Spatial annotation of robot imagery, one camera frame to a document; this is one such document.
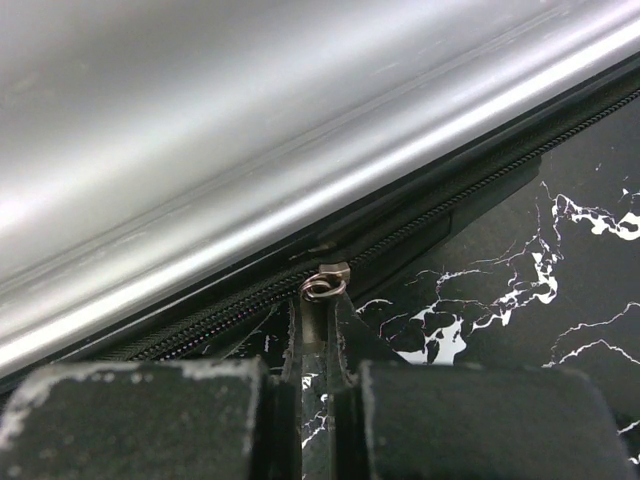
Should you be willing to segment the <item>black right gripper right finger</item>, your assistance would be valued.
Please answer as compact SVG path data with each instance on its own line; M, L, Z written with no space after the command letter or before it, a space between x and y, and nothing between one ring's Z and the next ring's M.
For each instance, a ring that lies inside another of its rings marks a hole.
M336 479L631 479L602 394L582 373L412 365L341 294L327 306Z

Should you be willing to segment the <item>metal zipper pull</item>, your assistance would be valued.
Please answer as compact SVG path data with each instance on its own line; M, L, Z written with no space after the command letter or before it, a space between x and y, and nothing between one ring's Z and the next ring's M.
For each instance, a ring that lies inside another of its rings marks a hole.
M350 279L351 269L347 262L321 264L318 271L301 284L299 292L305 301L320 302L343 294Z

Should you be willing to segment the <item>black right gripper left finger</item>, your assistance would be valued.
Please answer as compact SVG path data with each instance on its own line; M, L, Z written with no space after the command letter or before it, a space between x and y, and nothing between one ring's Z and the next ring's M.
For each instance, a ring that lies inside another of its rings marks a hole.
M183 360L58 363L1 417L5 479L298 479L298 301Z

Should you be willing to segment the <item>space astronaut hard-shell suitcase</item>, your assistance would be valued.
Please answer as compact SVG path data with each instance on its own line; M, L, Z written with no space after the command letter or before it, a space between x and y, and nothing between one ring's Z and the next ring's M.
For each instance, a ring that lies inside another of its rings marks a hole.
M8 377L639 50L635 1L5 1Z

